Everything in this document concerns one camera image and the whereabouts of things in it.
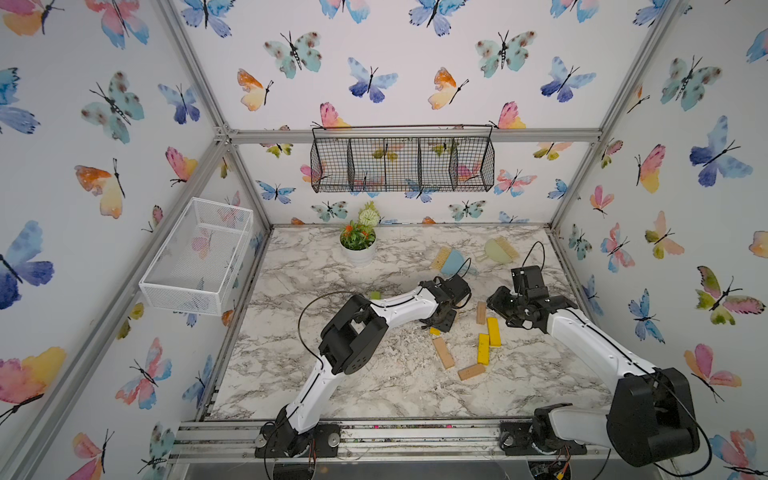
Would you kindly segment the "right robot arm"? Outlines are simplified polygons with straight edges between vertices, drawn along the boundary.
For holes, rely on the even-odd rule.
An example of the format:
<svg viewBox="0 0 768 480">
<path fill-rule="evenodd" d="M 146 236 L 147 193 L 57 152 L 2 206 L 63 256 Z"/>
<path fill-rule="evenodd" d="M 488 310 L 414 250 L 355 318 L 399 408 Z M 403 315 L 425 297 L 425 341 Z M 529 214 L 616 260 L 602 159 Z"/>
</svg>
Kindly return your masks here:
<svg viewBox="0 0 768 480">
<path fill-rule="evenodd" d="M 514 268 L 487 300 L 510 328 L 538 329 L 574 353 L 612 398 L 606 408 L 560 403 L 535 410 L 528 443 L 542 453 L 572 444 L 611 449 L 633 467 L 695 453 L 701 445 L 690 385 L 621 346 L 577 305 L 553 296 L 538 266 Z"/>
</svg>

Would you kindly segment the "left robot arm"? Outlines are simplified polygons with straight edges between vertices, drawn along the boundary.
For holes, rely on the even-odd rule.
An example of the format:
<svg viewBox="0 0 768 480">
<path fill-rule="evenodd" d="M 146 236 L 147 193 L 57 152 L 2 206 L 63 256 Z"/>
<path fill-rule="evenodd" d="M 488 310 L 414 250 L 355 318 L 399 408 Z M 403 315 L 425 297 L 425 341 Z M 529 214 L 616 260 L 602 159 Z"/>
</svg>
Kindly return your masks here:
<svg viewBox="0 0 768 480">
<path fill-rule="evenodd" d="M 470 286 L 458 274 L 422 281 L 386 299 L 351 295 L 322 329 L 319 347 L 311 352 L 315 365 L 299 394 L 261 428 L 255 455 L 292 458 L 316 446 L 321 414 L 332 395 L 371 360 L 388 331 L 419 322 L 448 332 L 471 297 Z"/>
</svg>

